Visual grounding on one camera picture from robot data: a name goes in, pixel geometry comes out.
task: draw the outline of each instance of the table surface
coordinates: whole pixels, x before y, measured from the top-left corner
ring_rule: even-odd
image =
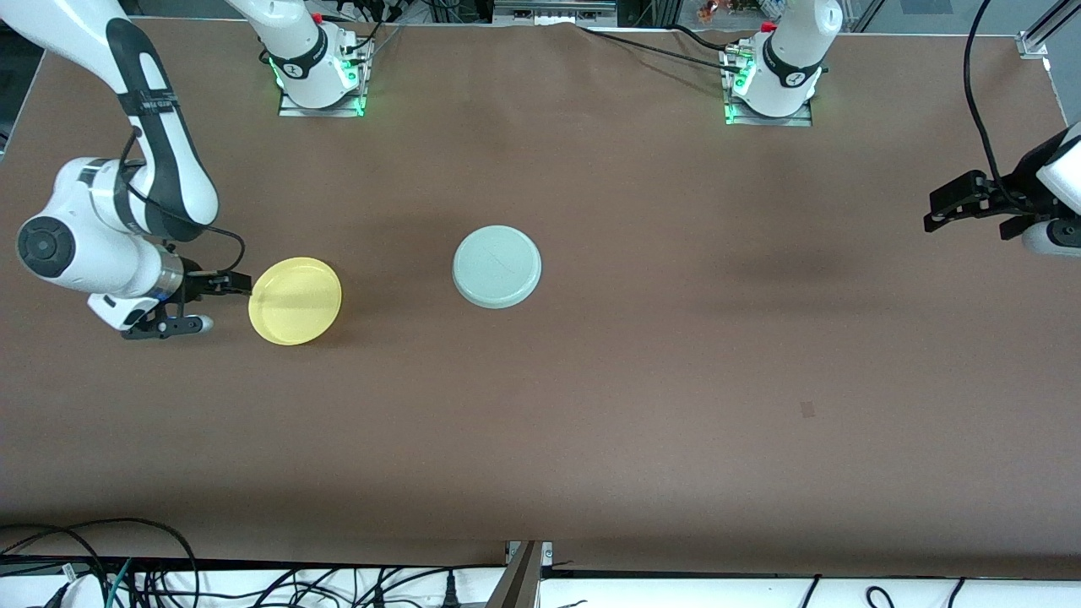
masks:
[[[580,567],[1081,572],[1081,265],[993,221],[922,230],[927,193],[985,166],[962,38],[841,37],[815,125],[769,129],[724,124],[710,69],[572,26],[408,28],[368,116],[284,119],[244,23],[139,25],[240,269],[324,260],[342,314],[280,347],[223,299],[191,307],[208,335],[130,343],[0,248],[0,518],[154,517],[205,557],[453,560],[531,537]],[[1009,168],[1062,116],[1011,40],[975,56]],[[125,124],[46,56],[0,232]],[[451,280],[489,224],[544,259],[505,310]]]

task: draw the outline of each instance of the teal cable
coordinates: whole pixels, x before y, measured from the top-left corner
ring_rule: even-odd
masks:
[[[120,589],[120,581],[123,580],[124,574],[128,573],[128,567],[132,565],[132,558],[129,557],[128,561],[120,567],[120,572],[117,573],[116,580],[112,581],[112,586],[109,587],[109,595],[105,598],[105,608],[112,608],[112,602],[117,598],[117,590]]]

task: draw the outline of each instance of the black round joint cap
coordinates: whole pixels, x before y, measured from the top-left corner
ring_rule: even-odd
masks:
[[[18,256],[36,275],[55,279],[75,259],[75,236],[55,217],[35,217],[18,232]]]

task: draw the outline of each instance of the brown table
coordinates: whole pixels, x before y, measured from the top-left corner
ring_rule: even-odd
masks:
[[[532,537],[576,567],[1081,576],[1081,264],[991,221],[922,230],[927,193],[985,166],[962,38],[842,37],[815,125],[770,129],[725,125],[708,68],[571,26],[409,28],[369,116],[282,119],[248,25],[141,25],[241,269],[325,260],[344,308],[303,347],[240,298],[198,306],[205,336],[129,343],[0,248],[2,519],[154,517],[204,557],[488,560]],[[1062,129],[1011,40],[974,74],[1004,169]],[[46,56],[0,233],[125,124]],[[451,281],[488,224],[544,256],[506,310]]]

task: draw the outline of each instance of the yellow disc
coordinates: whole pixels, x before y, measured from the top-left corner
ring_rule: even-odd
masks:
[[[283,346],[304,344],[331,327],[342,307],[342,283],[311,257],[278,262],[255,281],[248,316],[259,335]]]

